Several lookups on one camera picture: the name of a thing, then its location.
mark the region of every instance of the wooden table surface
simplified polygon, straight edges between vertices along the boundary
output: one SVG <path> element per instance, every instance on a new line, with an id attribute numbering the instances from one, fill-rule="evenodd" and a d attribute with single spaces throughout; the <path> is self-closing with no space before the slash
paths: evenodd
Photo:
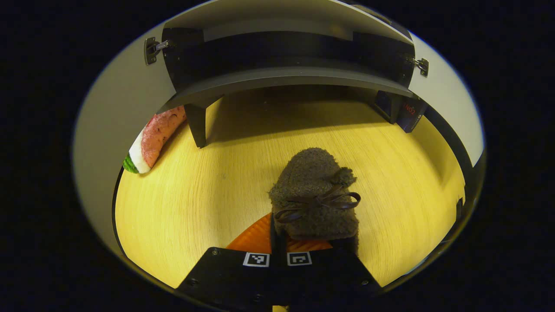
<path id="1" fill-rule="evenodd" d="M 208 108 L 206 136 L 197 148 L 183 124 L 149 173 L 125 171 L 118 188 L 126 255 L 174 288 L 207 248 L 226 247 L 271 211 L 268 191 L 305 148 L 326 149 L 358 177 L 359 257 L 382 286 L 437 246 L 464 198 L 460 166 L 425 117 L 406 134 L 337 88 L 230 95 Z"/>

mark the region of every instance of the black screw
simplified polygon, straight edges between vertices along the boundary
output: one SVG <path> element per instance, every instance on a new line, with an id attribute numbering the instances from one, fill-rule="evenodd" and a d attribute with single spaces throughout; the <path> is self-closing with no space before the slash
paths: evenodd
<path id="1" fill-rule="evenodd" d="M 190 279 L 189 280 L 189 285 L 191 286 L 197 286 L 199 284 L 199 281 L 196 279 Z"/>

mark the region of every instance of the green rind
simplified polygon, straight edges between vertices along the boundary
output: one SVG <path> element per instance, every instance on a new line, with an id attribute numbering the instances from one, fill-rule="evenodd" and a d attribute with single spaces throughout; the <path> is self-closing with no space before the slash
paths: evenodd
<path id="1" fill-rule="evenodd" d="M 131 156 L 127 153 L 127 157 L 123 160 L 123 168 L 131 173 L 139 173 L 139 170 L 135 167 L 135 164 L 131 160 Z"/>

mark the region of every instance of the door hinge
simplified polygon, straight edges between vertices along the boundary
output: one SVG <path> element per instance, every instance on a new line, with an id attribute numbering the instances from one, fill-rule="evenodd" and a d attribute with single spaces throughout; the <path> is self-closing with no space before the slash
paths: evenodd
<path id="1" fill-rule="evenodd" d="M 420 75 L 428 77 L 428 72 L 430 71 L 430 63 L 427 59 L 422 58 L 418 61 L 414 57 L 408 55 L 404 55 L 404 59 L 405 61 L 418 67 L 420 69 Z"/>
<path id="2" fill-rule="evenodd" d="M 166 40 L 162 43 L 156 41 L 155 37 L 150 37 L 144 41 L 144 60 L 147 65 L 156 62 L 156 55 L 160 50 L 171 47 L 170 41 Z"/>

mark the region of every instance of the orange object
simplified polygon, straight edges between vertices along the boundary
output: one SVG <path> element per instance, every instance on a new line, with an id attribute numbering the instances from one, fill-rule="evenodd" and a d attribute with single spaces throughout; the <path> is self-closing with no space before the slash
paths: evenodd
<path id="1" fill-rule="evenodd" d="M 250 253 L 271 254 L 271 213 L 260 218 L 243 231 L 226 248 Z M 287 252 L 312 251 L 333 248 L 327 240 L 294 240 L 287 236 Z"/>

